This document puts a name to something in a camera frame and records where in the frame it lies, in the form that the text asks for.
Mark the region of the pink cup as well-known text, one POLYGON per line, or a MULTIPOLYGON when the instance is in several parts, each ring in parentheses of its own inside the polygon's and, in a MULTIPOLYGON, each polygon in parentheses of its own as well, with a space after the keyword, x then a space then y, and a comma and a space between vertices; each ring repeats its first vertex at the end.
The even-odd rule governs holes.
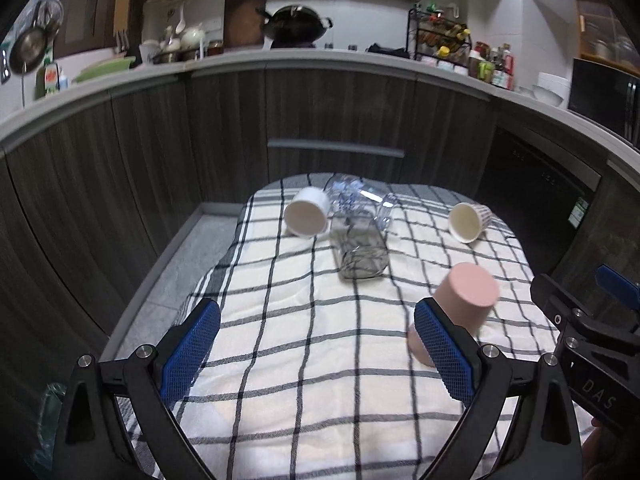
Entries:
POLYGON ((475 263, 458 263, 437 286, 433 299, 454 325, 476 336, 498 302, 500 289, 492 275, 475 263))

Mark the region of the red dotted paper cup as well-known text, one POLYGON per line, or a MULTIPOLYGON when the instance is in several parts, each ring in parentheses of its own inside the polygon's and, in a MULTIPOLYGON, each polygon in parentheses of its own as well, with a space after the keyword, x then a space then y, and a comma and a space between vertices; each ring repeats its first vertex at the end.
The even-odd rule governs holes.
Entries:
POLYGON ((491 218, 492 211, 487 206, 460 203, 450 210, 449 232, 458 242, 471 244, 486 230, 491 218))

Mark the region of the white paper cup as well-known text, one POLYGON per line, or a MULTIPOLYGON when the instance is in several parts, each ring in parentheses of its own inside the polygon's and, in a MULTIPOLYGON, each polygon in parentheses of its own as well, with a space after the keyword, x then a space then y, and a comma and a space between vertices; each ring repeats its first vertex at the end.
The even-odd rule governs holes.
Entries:
POLYGON ((288 230, 303 238, 323 233, 329 223, 330 200, 321 188, 302 188, 284 210, 288 230))

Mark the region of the green white energy label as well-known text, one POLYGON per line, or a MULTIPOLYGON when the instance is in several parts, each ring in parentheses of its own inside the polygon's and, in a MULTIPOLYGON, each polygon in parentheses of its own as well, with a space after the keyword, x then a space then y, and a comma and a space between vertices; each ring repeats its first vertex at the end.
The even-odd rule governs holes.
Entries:
POLYGON ((570 222, 570 225, 574 226, 575 229, 577 229, 582 223, 582 219, 585 217, 588 207, 589 203, 583 197, 578 197, 572 212, 568 217, 568 222, 570 222))

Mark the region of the black built-in dishwasher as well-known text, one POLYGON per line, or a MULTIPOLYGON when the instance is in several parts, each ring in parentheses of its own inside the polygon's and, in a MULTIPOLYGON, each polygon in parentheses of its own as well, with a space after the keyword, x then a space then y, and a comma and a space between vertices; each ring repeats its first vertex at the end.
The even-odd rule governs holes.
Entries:
POLYGON ((550 274, 578 228, 568 217, 578 197, 589 206, 601 176, 545 138, 499 128, 494 134, 476 200, 506 222, 536 274, 550 274))

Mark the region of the black white checked tablecloth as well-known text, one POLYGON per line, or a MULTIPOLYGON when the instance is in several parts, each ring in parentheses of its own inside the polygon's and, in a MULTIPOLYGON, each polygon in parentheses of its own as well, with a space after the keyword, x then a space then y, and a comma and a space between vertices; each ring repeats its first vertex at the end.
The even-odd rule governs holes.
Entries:
POLYGON ((449 233, 462 194, 394 184, 386 232, 390 263, 373 280, 345 281, 327 235, 300 238, 283 213, 325 174, 269 183, 247 200, 219 263, 183 301, 221 310, 221 326, 176 421, 219 479, 415 479, 434 460, 463 408, 407 333, 416 303, 462 262, 487 270, 497 303, 478 341, 537 361, 558 341, 533 304, 533 272, 500 219, 473 245, 449 233))

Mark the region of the black microwave oven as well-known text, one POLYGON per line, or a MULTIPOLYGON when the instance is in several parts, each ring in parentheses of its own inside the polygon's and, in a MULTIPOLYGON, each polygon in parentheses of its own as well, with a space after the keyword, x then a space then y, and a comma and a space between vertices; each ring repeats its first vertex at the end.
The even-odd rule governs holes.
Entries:
POLYGON ((567 108, 639 147, 639 78, 575 58, 567 108))

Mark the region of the stacked white bowls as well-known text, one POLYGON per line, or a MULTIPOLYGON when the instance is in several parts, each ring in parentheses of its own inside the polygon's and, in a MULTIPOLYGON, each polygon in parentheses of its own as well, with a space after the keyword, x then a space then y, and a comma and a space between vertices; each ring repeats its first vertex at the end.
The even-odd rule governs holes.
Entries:
POLYGON ((567 108, 570 97, 569 79, 540 72, 532 90, 536 100, 551 106, 567 108))

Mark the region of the red cap sauce bottle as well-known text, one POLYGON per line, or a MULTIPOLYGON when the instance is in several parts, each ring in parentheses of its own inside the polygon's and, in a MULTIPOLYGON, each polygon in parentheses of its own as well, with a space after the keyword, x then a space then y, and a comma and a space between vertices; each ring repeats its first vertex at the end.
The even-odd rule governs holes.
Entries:
POLYGON ((504 90, 514 88, 514 56, 510 44, 503 44, 497 49, 492 84, 504 90))

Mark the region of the black spice rack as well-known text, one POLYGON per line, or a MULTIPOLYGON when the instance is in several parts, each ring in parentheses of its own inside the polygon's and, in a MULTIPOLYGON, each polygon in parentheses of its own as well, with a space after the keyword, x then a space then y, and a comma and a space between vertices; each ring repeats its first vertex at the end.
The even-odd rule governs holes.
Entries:
POLYGON ((467 24, 450 20, 440 11, 421 10, 418 6, 408 11, 406 51, 412 60, 436 58, 465 65, 472 47, 467 24))

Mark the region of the hanging steel pan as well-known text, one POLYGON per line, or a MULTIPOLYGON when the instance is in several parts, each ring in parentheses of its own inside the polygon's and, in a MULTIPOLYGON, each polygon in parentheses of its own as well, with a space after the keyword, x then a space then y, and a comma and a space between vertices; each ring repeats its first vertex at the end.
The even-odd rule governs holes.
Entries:
POLYGON ((23 27, 14 41, 9 55, 13 73, 25 75, 43 61, 47 47, 58 36, 64 20, 64 8, 58 0, 39 0, 27 15, 23 27))

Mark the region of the black wok on counter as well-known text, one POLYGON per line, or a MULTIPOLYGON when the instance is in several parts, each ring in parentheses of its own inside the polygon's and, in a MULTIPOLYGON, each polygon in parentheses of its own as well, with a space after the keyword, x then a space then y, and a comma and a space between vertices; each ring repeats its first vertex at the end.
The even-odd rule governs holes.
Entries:
POLYGON ((264 19, 262 30, 271 40, 271 49, 311 48, 333 27, 330 18, 322 18, 309 6, 282 6, 273 14, 264 8, 255 12, 264 19))

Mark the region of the wooden cutting board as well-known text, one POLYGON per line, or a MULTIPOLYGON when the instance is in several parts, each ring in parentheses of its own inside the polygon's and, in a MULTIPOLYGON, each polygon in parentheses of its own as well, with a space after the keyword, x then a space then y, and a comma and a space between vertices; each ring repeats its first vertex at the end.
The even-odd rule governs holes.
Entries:
POLYGON ((266 0, 224 0, 224 48, 261 48, 264 45, 266 0))

